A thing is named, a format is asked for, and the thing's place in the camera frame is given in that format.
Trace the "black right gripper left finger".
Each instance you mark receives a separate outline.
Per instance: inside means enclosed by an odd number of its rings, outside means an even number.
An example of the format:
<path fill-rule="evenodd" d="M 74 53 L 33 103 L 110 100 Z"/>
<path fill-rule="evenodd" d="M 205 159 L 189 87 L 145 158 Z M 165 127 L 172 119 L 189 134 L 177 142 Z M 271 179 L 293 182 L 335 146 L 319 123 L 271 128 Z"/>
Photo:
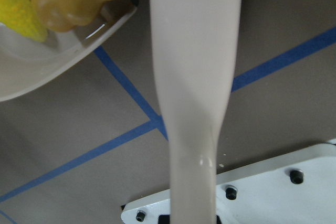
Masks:
<path fill-rule="evenodd" d="M 158 224 L 170 224 L 170 215 L 159 215 Z"/>

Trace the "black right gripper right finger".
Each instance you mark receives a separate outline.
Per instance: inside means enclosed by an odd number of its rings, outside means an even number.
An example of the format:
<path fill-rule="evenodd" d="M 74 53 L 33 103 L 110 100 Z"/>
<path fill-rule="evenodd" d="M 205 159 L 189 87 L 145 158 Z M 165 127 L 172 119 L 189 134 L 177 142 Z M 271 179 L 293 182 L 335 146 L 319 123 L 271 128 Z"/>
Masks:
<path fill-rule="evenodd" d="M 216 223 L 217 223 L 217 224 L 222 224 L 221 219 L 220 219 L 219 216 L 216 216 Z"/>

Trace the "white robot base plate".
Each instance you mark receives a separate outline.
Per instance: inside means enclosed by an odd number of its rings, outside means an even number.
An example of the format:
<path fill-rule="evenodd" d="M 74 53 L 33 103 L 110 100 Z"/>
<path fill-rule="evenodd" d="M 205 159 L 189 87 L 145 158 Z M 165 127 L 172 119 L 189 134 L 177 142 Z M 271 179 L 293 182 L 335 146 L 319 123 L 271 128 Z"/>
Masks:
<path fill-rule="evenodd" d="M 171 188 L 126 204 L 124 223 L 335 223 L 335 140 L 221 174 L 176 152 Z"/>

